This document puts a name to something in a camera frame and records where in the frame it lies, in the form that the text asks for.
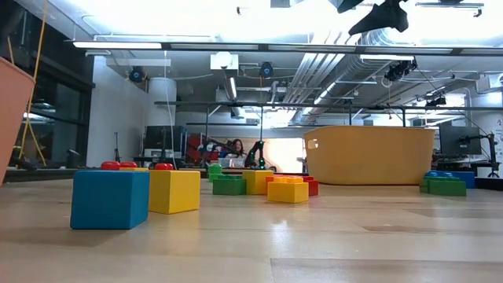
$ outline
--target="wooden floor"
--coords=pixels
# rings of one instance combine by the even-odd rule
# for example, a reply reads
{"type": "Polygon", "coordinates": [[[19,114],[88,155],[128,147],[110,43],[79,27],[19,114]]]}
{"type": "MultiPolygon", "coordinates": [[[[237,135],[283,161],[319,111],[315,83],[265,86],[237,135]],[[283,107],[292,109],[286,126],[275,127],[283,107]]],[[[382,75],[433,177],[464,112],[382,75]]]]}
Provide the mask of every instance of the wooden floor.
{"type": "Polygon", "coordinates": [[[503,193],[323,186],[212,196],[130,231],[72,231],[71,180],[0,188],[0,282],[502,282],[503,193]]]}

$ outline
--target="bin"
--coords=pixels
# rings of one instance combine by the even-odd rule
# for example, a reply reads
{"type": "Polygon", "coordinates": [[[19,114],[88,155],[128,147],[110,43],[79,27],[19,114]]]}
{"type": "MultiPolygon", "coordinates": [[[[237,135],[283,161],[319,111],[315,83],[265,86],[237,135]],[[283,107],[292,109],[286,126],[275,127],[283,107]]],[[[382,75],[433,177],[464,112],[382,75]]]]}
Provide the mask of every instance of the bin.
{"type": "Polygon", "coordinates": [[[419,185],[435,130],[333,126],[304,134],[309,175],[332,185],[419,185]]]}
{"type": "Polygon", "coordinates": [[[33,86],[32,77],[0,58],[0,186],[33,86]]]}

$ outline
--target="computer monitor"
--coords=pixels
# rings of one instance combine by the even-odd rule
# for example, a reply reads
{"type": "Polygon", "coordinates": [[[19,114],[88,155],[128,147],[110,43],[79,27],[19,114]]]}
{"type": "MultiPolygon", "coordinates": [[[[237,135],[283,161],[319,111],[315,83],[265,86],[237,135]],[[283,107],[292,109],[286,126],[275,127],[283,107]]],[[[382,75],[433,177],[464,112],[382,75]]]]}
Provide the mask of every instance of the computer monitor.
{"type": "Polygon", "coordinates": [[[460,156],[482,154],[482,146],[478,137],[478,127],[453,127],[440,125],[440,152],[444,156],[460,156]]]}

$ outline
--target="exposed ductwork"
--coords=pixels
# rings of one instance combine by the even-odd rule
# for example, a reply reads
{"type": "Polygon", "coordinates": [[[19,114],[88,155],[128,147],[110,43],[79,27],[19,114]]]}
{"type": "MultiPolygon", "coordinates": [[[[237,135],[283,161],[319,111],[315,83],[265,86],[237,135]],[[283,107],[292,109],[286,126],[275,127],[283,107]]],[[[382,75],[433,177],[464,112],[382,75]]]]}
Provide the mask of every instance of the exposed ductwork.
{"type": "MultiPolygon", "coordinates": [[[[396,42],[391,42],[386,34],[385,30],[368,32],[359,40],[358,44],[364,46],[389,46],[396,44],[396,42]]],[[[361,85],[338,84],[336,82],[366,81],[383,68],[386,68],[390,63],[391,61],[362,60],[359,55],[342,55],[340,62],[337,64],[336,73],[332,74],[333,79],[329,83],[329,92],[321,93],[315,103],[331,105],[339,102],[340,100],[334,100],[331,97],[345,97],[361,85]]],[[[326,111],[327,108],[305,108],[302,111],[298,111],[294,119],[297,122],[313,122],[316,120],[316,116],[326,111]]]]}

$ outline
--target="ceiling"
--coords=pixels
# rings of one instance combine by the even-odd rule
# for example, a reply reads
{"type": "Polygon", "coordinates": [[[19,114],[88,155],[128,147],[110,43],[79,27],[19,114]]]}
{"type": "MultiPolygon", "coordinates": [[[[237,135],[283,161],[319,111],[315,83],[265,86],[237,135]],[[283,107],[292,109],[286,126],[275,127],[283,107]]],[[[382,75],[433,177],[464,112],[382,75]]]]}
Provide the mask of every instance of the ceiling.
{"type": "MultiPolygon", "coordinates": [[[[44,0],[17,0],[37,16],[42,15],[44,0]]],[[[223,41],[223,42],[313,42],[314,36],[327,30],[346,31],[362,15],[369,11],[369,4],[382,1],[364,1],[366,6],[345,14],[337,14],[336,8],[328,0],[291,1],[291,8],[273,8],[272,0],[49,0],[48,24],[76,40],[149,40],[161,35],[176,35],[167,40],[174,41],[223,41]]],[[[502,46],[503,31],[495,24],[503,6],[502,1],[486,0],[486,7],[480,18],[445,9],[425,11],[415,9],[410,0],[404,6],[409,13],[411,27],[403,34],[388,31],[387,39],[392,44],[416,46],[502,46]]],[[[210,70],[212,52],[167,52],[163,51],[114,51],[115,59],[170,59],[167,76],[181,79],[177,82],[178,95],[184,101],[211,101],[215,99],[214,89],[224,83],[224,78],[210,70]],[[199,79],[187,77],[204,76],[199,79]]],[[[280,80],[292,81],[301,65],[302,53],[238,53],[240,64],[246,66],[246,76],[240,73],[237,86],[258,87],[260,81],[250,77],[258,76],[257,64],[270,61],[275,68],[275,76],[280,80]]],[[[116,66],[114,58],[108,57],[111,68],[125,75],[129,66],[116,66]]],[[[376,104],[410,103],[417,95],[426,94],[433,86],[423,79],[435,79],[435,86],[455,84],[472,86],[473,81],[459,78],[477,78],[477,72],[503,71],[500,57],[417,57],[420,70],[407,79],[417,83],[394,83],[391,88],[381,84],[390,61],[383,62],[383,69],[368,78],[376,85],[351,84],[345,90],[358,89],[354,103],[376,104]],[[458,79],[444,79],[455,75],[458,79]]],[[[343,72],[343,64],[338,64],[320,83],[327,87],[337,72],[343,72]]],[[[164,76],[164,66],[150,66],[145,69],[149,76],[164,76]]],[[[263,86],[270,86],[273,80],[264,80],[263,86]]],[[[312,102],[321,93],[314,91],[305,102],[312,102]]],[[[238,93],[238,98],[251,93],[238,93]]],[[[336,94],[352,95],[353,92],[336,94]]]]}

